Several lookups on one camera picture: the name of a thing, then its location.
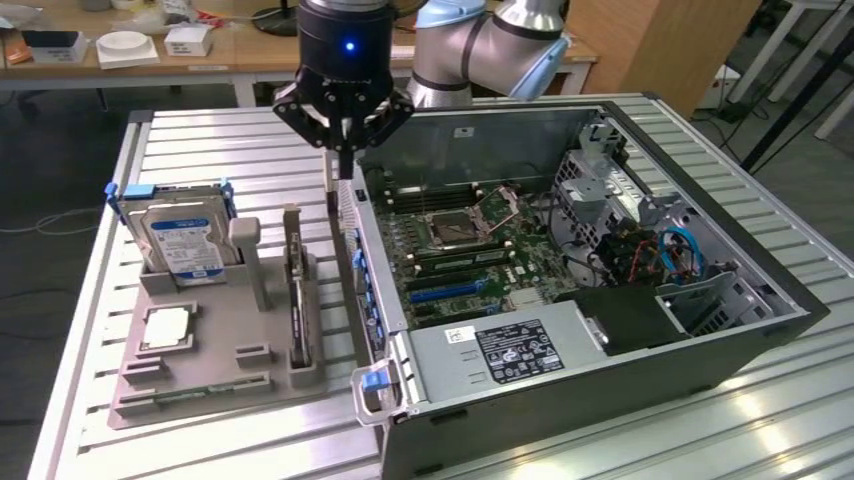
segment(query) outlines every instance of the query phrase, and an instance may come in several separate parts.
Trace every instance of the blue cable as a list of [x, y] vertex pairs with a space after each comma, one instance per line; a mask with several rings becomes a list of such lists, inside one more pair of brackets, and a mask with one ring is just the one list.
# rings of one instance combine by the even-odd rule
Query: blue cable
[[669, 227], [658, 235], [658, 249], [662, 252], [662, 262], [665, 262], [665, 267], [667, 267], [667, 270], [670, 270], [674, 273], [677, 273], [679, 271], [679, 269], [677, 268], [677, 266], [673, 263], [673, 260], [666, 255], [667, 244], [665, 243], [665, 237], [667, 236], [667, 234], [679, 235], [689, 242], [689, 247], [694, 251], [694, 257], [697, 257], [697, 271], [698, 271], [699, 276], [702, 278], [704, 277], [704, 271], [706, 269], [706, 265], [705, 265], [705, 262], [704, 262], [704, 254], [699, 251], [699, 245], [697, 244], [697, 239], [694, 238], [694, 235], [691, 235], [691, 232], [689, 232], [682, 227]]

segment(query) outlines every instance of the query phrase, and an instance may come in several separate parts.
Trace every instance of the open computer tower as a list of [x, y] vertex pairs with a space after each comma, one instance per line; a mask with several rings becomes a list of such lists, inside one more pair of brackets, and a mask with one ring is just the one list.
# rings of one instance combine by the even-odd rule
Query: open computer tower
[[383, 478], [710, 389], [828, 313], [610, 102], [419, 112], [339, 206]]

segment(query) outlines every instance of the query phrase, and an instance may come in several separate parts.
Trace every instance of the metal workbench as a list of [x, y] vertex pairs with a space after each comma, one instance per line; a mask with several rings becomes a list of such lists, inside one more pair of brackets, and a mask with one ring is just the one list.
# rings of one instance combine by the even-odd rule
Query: metal workbench
[[[854, 264], [753, 182], [675, 113], [639, 95], [613, 100], [833, 312], [718, 388], [430, 478], [838, 478], [854, 472]], [[641, 152], [631, 166], [673, 188]], [[114, 431], [107, 412], [138, 293], [140, 254], [106, 210], [34, 457], [31, 478], [373, 478], [379, 450], [355, 421], [354, 348], [342, 306], [322, 162], [267, 109], [135, 115], [114, 181], [228, 177], [240, 215], [260, 218], [262, 255], [283, 245], [282, 205], [303, 209], [321, 261], [333, 392], [266, 407]]]

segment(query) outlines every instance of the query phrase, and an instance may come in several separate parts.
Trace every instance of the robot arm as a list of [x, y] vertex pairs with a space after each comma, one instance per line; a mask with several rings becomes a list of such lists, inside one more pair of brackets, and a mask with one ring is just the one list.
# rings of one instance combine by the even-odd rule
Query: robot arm
[[[569, 47], [566, 0], [430, 0], [418, 15], [410, 92], [423, 107], [471, 103], [470, 82], [525, 100], [542, 95]], [[302, 0], [301, 68], [274, 111], [306, 141], [338, 155], [353, 178], [357, 152], [378, 146], [413, 115], [391, 77], [389, 0]], [[387, 101], [381, 112], [381, 104]]]
[[565, 0], [430, 0], [418, 14], [409, 91], [418, 107], [471, 103], [470, 82], [521, 100], [539, 97], [561, 66]]
[[391, 78], [395, 15], [386, 0], [302, 0], [299, 6], [302, 64], [297, 81], [277, 91], [274, 111], [311, 145], [338, 153], [342, 179], [353, 178], [355, 153], [379, 145], [413, 115]]

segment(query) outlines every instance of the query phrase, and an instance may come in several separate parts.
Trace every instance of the blue expansion slot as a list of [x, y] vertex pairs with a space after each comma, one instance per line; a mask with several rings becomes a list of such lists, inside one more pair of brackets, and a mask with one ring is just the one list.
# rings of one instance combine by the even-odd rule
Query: blue expansion slot
[[430, 290], [427, 292], [415, 292], [410, 294], [411, 303], [433, 302], [434, 300], [442, 300], [443, 298], [462, 297], [463, 295], [473, 295], [483, 290], [486, 280], [477, 280], [469, 285], [458, 285], [454, 287], [441, 288], [438, 290]]

